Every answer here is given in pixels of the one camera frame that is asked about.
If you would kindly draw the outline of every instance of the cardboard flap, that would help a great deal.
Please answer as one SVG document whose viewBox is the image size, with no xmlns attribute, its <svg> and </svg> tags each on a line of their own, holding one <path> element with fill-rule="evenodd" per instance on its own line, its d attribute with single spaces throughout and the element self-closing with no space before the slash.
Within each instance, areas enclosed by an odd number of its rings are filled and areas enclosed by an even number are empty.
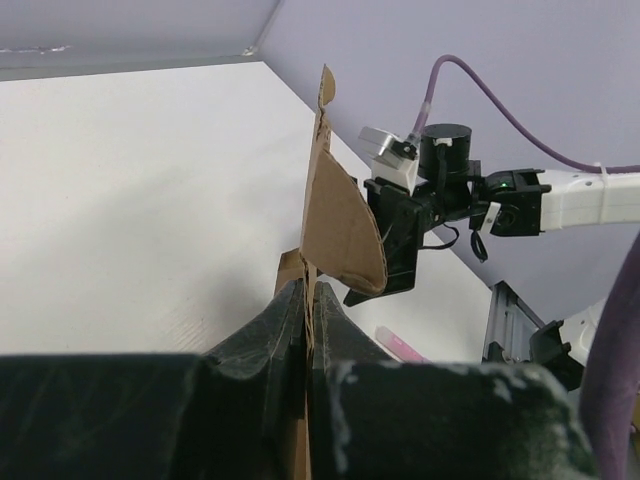
<svg viewBox="0 0 640 480">
<path fill-rule="evenodd" d="M 323 273 L 367 295 L 381 293 L 387 268 L 380 233 L 360 190 L 330 152 L 325 106 L 335 80 L 325 66 L 311 144 L 300 253 Z"/>
</svg>

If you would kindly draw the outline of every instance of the pink marker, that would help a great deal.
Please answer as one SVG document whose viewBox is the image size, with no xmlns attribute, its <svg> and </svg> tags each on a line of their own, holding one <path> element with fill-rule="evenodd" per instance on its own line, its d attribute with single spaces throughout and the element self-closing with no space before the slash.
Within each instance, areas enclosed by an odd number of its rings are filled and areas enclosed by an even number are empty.
<svg viewBox="0 0 640 480">
<path fill-rule="evenodd" d="M 376 340 L 403 362 L 429 363 L 429 360 L 407 345 L 406 342 L 387 327 L 376 328 Z"/>
</svg>

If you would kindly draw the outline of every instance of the cable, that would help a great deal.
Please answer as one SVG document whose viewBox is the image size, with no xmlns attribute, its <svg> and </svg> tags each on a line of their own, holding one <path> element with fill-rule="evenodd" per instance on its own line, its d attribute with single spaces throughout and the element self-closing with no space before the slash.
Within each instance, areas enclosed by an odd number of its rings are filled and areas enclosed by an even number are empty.
<svg viewBox="0 0 640 480">
<path fill-rule="evenodd" d="M 422 130 L 427 124 L 427 119 L 429 118 L 429 111 L 431 110 L 431 102 L 433 100 L 433 93 L 436 89 L 436 80 L 438 79 L 438 74 L 440 73 L 440 67 L 442 64 L 446 62 L 451 62 L 459 66 L 464 72 L 471 77 L 471 79 L 480 87 L 480 90 L 484 92 L 484 94 L 489 97 L 489 100 L 496 106 L 496 108 L 504 115 L 504 117 L 515 127 L 518 132 L 520 132 L 527 140 L 529 140 L 533 145 L 538 147 L 544 153 L 549 155 L 551 158 L 557 160 L 558 162 L 575 168 L 576 170 L 582 170 L 586 173 L 601 173 L 602 169 L 597 166 L 587 165 L 585 163 L 576 162 L 575 160 L 571 160 L 568 157 L 556 152 L 551 147 L 542 143 L 538 138 L 536 138 L 529 130 L 527 130 L 514 116 L 513 114 L 507 110 L 507 108 L 502 104 L 498 97 L 489 89 L 489 87 L 482 81 L 482 79 L 478 76 L 473 69 L 467 65 L 460 58 L 455 55 L 442 55 L 440 58 L 436 60 L 431 68 L 431 75 L 429 76 L 429 84 L 427 86 L 427 93 L 425 94 L 424 101 L 420 106 L 420 113 L 418 114 L 418 118 L 416 119 L 416 123 L 413 127 L 411 134 L 409 135 L 410 140 L 417 140 L 420 138 L 422 134 Z M 630 165 L 626 167 L 609 167 L 607 168 L 607 173 L 638 173 L 640 172 L 640 165 Z"/>
</svg>

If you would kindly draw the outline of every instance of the table surface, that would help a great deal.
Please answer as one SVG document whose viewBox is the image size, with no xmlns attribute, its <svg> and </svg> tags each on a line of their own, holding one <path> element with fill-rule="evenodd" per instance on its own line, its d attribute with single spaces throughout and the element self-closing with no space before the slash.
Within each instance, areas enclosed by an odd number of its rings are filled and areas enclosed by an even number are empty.
<svg viewBox="0 0 640 480">
<path fill-rule="evenodd" d="M 0 105 L 0 352 L 203 352 L 267 305 L 313 112 L 265 64 L 0 82 Z M 450 251 L 420 254 L 417 285 L 347 313 L 478 361 L 489 289 Z"/>
</svg>

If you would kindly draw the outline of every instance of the purple cable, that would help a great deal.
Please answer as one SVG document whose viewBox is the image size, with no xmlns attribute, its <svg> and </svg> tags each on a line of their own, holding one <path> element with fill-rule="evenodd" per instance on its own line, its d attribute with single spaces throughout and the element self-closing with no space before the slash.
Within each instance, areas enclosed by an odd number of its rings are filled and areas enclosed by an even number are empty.
<svg viewBox="0 0 640 480">
<path fill-rule="evenodd" d="M 640 235 L 616 278 L 591 345 L 580 419 L 604 480 L 626 478 L 629 427 L 640 385 Z"/>
<path fill-rule="evenodd" d="M 424 102 L 422 102 L 422 106 L 420 107 L 420 113 L 418 118 L 416 119 L 416 123 L 413 127 L 413 131 L 411 132 L 410 137 L 414 139 L 419 139 L 427 124 L 427 119 L 429 118 L 429 111 L 431 109 L 433 93 L 436 89 L 436 80 L 438 79 L 438 73 L 440 72 L 440 67 L 443 63 L 451 62 L 458 65 L 462 70 L 465 71 L 467 75 L 471 77 L 471 79 L 476 82 L 476 85 L 480 87 L 480 90 L 484 92 L 484 94 L 489 97 L 489 100 L 496 106 L 500 113 L 504 115 L 504 117 L 515 127 L 518 132 L 520 132 L 527 140 L 533 143 L 536 147 L 542 150 L 544 153 L 549 155 L 551 158 L 563 163 L 564 165 L 575 168 L 576 170 L 581 170 L 587 173 L 601 173 L 602 169 L 600 167 L 594 165 L 587 165 L 584 163 L 576 162 L 575 160 L 571 160 L 570 158 L 565 157 L 564 155 L 556 152 L 551 147 L 548 147 L 540 140 L 538 140 L 529 130 L 527 130 L 514 116 L 513 114 L 507 110 L 507 108 L 502 104 L 500 100 L 495 96 L 495 94 L 489 90 L 489 87 L 480 79 L 478 74 L 473 71 L 473 69 L 467 65 L 464 61 L 456 57 L 455 55 L 442 55 L 436 63 L 433 64 L 433 68 L 431 69 L 431 75 L 429 76 L 429 85 L 427 86 L 427 93 L 424 97 Z M 627 167 L 607 167 L 607 173 L 638 173 L 640 172 L 640 165 L 630 165 Z"/>
</svg>

